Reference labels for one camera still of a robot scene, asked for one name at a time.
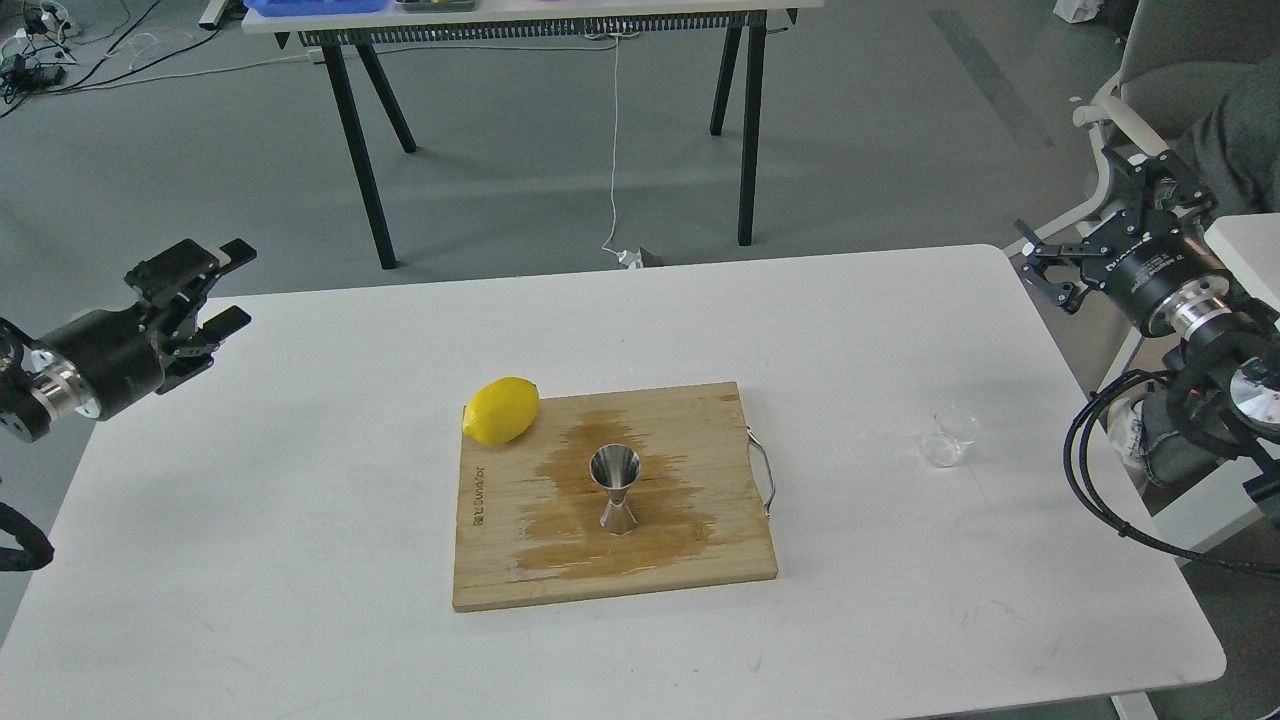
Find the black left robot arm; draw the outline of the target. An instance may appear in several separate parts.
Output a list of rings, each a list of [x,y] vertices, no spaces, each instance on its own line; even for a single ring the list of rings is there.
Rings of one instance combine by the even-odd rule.
[[[243,240],[218,249],[182,240],[125,273],[138,296],[127,307],[91,310],[38,338],[4,320],[3,428],[31,443],[73,413],[105,421],[207,370],[251,316],[232,306],[200,324],[198,311],[224,275],[256,256]]]

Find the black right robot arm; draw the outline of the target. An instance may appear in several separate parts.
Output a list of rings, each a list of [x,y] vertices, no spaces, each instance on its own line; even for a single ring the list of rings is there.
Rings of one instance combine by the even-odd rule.
[[[1249,457],[1260,474],[1244,483],[1251,501],[1277,520],[1277,313],[1251,296],[1222,261],[1189,231],[1213,195],[1170,150],[1148,150],[1132,163],[1103,149],[1116,181],[1116,211],[1075,243],[1050,243],[1050,229],[1019,225],[1019,275],[1065,313],[1092,291],[1103,293],[1146,338],[1174,334],[1179,345],[1162,372],[1130,370],[1094,393],[1075,415],[1062,447],[1073,493],[1119,536],[1152,550],[1266,579],[1274,562],[1215,557],[1179,548],[1138,530],[1100,496],[1089,474],[1093,425],[1139,384],[1165,389],[1165,416],[1175,439],[1212,460]]]

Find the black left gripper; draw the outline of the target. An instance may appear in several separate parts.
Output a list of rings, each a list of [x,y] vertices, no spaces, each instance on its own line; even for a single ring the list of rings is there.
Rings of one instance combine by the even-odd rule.
[[[225,274],[256,256],[239,238],[216,249],[182,240],[125,273],[124,282],[138,295],[134,307],[92,310],[42,334],[40,404],[50,418],[78,413],[105,421],[206,372],[212,355],[252,318],[239,306],[204,325],[193,315]],[[168,319],[186,320],[166,338]]]

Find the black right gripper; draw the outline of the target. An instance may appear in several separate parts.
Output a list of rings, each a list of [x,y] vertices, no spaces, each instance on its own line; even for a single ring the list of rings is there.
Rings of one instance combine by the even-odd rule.
[[[1103,158],[1114,187],[1100,225],[1080,242],[1047,243],[1015,222],[1015,270],[1068,315],[1100,290],[1144,337],[1181,334],[1171,306],[1188,295],[1224,297],[1233,286],[1230,272],[1198,242],[1217,200],[1171,150],[1133,161],[1105,149]]]

